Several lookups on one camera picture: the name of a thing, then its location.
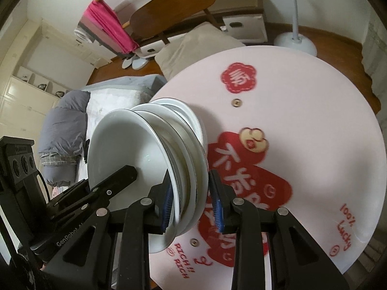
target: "stack of plates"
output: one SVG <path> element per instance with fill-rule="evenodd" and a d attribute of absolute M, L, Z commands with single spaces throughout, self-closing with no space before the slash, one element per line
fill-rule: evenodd
<path fill-rule="evenodd" d="M 174 196 L 170 223 L 163 235 L 149 235 L 149 252 L 160 252 L 190 230 L 204 211 L 208 194 L 204 149 L 207 138 L 201 121 L 177 99 L 114 110 L 98 123 L 90 141 L 90 188 L 124 165 L 134 166 L 137 180 L 110 200 L 109 209 L 120 210 L 148 196 L 168 170 Z"/>

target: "drawer handle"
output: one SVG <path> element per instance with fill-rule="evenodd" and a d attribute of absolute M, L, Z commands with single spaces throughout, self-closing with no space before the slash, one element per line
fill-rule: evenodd
<path fill-rule="evenodd" d="M 241 22 L 232 22 L 230 23 L 231 28 L 238 28 L 238 27 L 243 27 L 243 24 Z"/>

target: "gray pillow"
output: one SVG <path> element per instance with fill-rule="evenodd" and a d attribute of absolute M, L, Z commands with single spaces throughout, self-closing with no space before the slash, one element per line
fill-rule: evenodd
<path fill-rule="evenodd" d="M 45 166 L 43 177 L 51 186 L 71 186 L 75 183 L 77 175 L 76 165 Z"/>
<path fill-rule="evenodd" d="M 83 155 L 87 115 L 81 111 L 54 108 L 47 114 L 40 133 L 38 153 Z"/>
<path fill-rule="evenodd" d="M 86 112 L 90 100 L 90 93 L 82 90 L 72 90 L 65 94 L 58 102 L 57 107 Z"/>

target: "round table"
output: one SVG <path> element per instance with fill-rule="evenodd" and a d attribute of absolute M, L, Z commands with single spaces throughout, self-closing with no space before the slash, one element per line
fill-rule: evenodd
<path fill-rule="evenodd" d="M 371 108 L 343 74 L 303 52 L 241 47 L 181 71 L 153 99 L 162 97 L 201 118 L 208 164 L 238 196 L 287 207 L 342 273 L 355 262 L 382 210 L 386 152 Z M 208 204 L 194 228 L 150 255 L 150 276 L 165 290 L 229 289 L 234 252 L 235 236 L 217 232 Z"/>

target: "chair backrest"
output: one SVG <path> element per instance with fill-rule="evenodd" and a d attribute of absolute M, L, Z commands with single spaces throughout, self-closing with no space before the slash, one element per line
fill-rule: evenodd
<path fill-rule="evenodd" d="M 164 43 L 168 43 L 163 31 L 197 12 L 204 10 L 210 23 L 217 26 L 216 20 L 207 10 L 214 2 L 215 0 L 152 0 L 130 17 L 130 27 L 142 38 L 160 35 Z"/>

